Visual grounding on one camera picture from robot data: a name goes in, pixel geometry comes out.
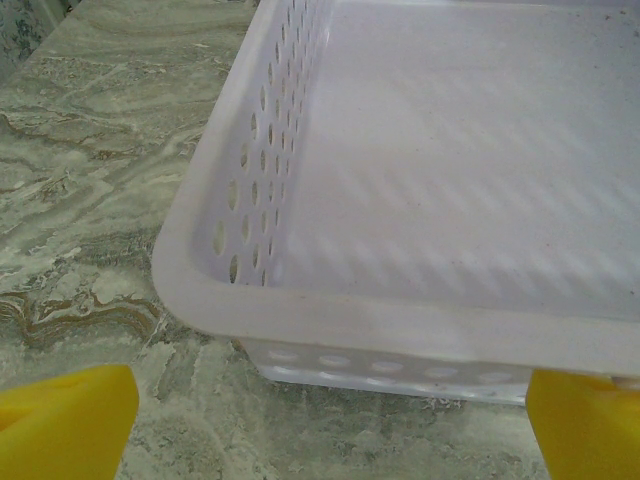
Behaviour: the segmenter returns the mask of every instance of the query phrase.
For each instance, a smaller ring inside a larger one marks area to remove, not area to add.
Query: marble veining
[[[122,480],[547,478],[522,409],[273,384],[160,303],[153,243],[254,8],[84,0],[0,89],[0,387],[132,365]]]

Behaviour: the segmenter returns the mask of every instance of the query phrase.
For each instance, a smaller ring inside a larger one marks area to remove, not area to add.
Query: basket bottom
[[[619,8],[338,2],[276,283],[636,321],[637,28]]]

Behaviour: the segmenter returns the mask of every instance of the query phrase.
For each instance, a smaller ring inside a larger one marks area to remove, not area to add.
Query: plastic basket
[[[521,403],[532,367],[640,375],[639,37],[615,3],[263,0],[160,297],[279,381]]]

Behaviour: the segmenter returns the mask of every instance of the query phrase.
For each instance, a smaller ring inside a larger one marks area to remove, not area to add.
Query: countertop
[[[0,387],[133,367],[118,479],[544,479],[522,408],[274,384],[191,331],[153,243],[254,12],[85,0],[0,89]]]

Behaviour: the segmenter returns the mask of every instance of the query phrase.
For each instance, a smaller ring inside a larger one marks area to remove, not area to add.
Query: ventilation hole
[[[255,140],[258,136],[258,121],[256,120],[256,114],[251,115],[251,136]]]
[[[258,204],[258,184],[256,182],[253,182],[251,187],[251,201],[254,205]]]
[[[229,208],[231,210],[235,210],[236,205],[238,205],[238,184],[235,180],[231,180],[231,182],[229,182],[227,201],[229,202]]]
[[[247,243],[249,241],[250,233],[251,230],[249,228],[249,215],[245,215],[242,219],[242,240],[244,241],[244,243]]]
[[[273,371],[279,373],[280,375],[297,375],[300,373],[299,370],[295,368],[287,368],[287,367],[273,367]]]
[[[240,270],[238,256],[234,255],[233,257],[231,257],[231,264],[229,265],[229,281],[231,283],[236,283],[236,279],[238,278],[238,270]]]
[[[367,378],[367,380],[365,381],[369,385],[376,385],[376,386],[393,385],[394,383],[396,383],[395,380],[391,378],[385,378],[385,377],[372,377],[372,378]]]
[[[260,260],[260,246],[256,244],[253,247],[253,268],[258,268],[258,261]]]
[[[267,95],[264,91],[264,87],[260,87],[260,106],[262,107],[263,111],[267,106]]]
[[[244,143],[240,152],[240,166],[247,170],[249,167],[249,145]]]
[[[433,385],[422,385],[420,383],[416,383],[411,385],[411,388],[418,392],[429,393],[433,391]]]
[[[453,377],[456,373],[458,373],[458,370],[448,367],[434,367],[424,372],[424,374],[429,378]]]
[[[295,362],[299,355],[297,353],[288,352],[286,350],[269,350],[269,358],[278,362]]]
[[[216,223],[216,229],[213,234],[213,251],[216,252],[216,255],[221,255],[224,250],[225,244],[225,231],[224,231],[224,223],[222,220],[219,220]]]
[[[322,365],[333,368],[348,367],[351,364],[351,360],[339,355],[323,355],[322,357],[318,358],[318,362],[320,362]]]
[[[478,375],[481,383],[505,383],[511,380],[511,374],[505,372],[489,372]]]
[[[318,376],[320,378],[324,378],[325,380],[333,380],[334,382],[341,382],[347,379],[345,375],[340,375],[339,373],[333,372],[320,372]]]
[[[397,362],[375,362],[371,365],[371,369],[381,373],[399,372],[404,366]]]

